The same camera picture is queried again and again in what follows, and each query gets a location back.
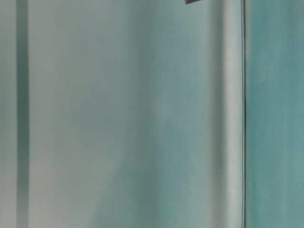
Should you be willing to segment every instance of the glass panel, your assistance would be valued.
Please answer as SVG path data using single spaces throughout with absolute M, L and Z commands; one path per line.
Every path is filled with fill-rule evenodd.
M 0 3 L 0 227 L 16 227 L 16 5 Z
M 241 225 L 228 2 L 29 0 L 30 228 Z

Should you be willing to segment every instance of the vertical bar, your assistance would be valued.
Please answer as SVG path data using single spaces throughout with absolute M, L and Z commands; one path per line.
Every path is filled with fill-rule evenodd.
M 17 45 L 17 228 L 29 227 L 28 0 L 16 1 Z
M 241 2 L 223 0 L 223 159 L 226 192 L 221 227 L 242 227 L 243 89 Z
M 243 74 L 243 203 L 242 227 L 246 227 L 246 0 L 242 7 L 242 74 Z

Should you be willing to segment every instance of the light teal surface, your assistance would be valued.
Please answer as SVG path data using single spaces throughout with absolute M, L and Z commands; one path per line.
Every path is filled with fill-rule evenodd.
M 0 2 L 0 227 L 16 227 L 16 4 Z
M 241 228 L 240 1 L 28 3 L 16 203 L 16 5 L 0 2 L 0 227 Z
M 247 227 L 303 227 L 304 1 L 247 6 Z

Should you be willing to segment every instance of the dark red object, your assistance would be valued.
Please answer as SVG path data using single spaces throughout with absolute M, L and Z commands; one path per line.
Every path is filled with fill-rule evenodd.
M 196 2 L 196 1 L 200 1 L 200 0 L 185 0 L 186 4 L 193 3 L 193 2 Z

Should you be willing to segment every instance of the teal wall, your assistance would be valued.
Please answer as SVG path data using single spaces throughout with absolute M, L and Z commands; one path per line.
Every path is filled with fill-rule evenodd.
M 247 227 L 302 227 L 304 2 L 247 6 Z

